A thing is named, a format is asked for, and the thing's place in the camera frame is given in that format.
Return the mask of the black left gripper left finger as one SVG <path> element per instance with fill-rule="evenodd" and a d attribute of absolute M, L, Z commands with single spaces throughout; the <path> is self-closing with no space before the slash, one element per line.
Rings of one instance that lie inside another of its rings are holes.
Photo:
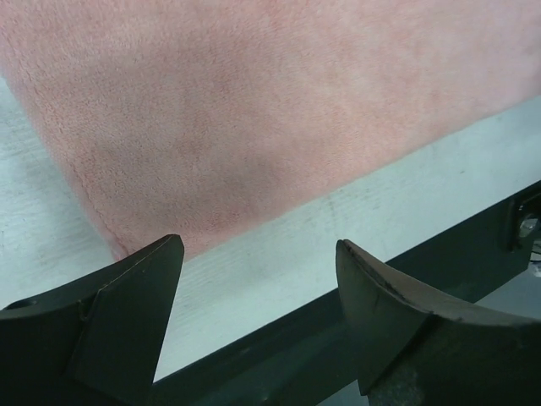
<path fill-rule="evenodd" d="M 183 264 L 167 235 L 1 310 L 3 405 L 144 405 Z"/>

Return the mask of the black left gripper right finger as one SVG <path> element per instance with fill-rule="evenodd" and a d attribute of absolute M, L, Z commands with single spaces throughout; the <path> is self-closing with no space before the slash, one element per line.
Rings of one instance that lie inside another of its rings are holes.
<path fill-rule="evenodd" d="M 538 320 L 445 294 L 348 240 L 336 278 L 370 404 L 539 404 Z"/>

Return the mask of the pink towel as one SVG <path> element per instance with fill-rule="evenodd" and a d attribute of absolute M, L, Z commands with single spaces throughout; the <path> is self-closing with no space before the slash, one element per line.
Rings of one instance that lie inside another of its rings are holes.
<path fill-rule="evenodd" d="M 122 259 L 188 256 L 540 92 L 537 1 L 4 1 L 1 74 Z"/>

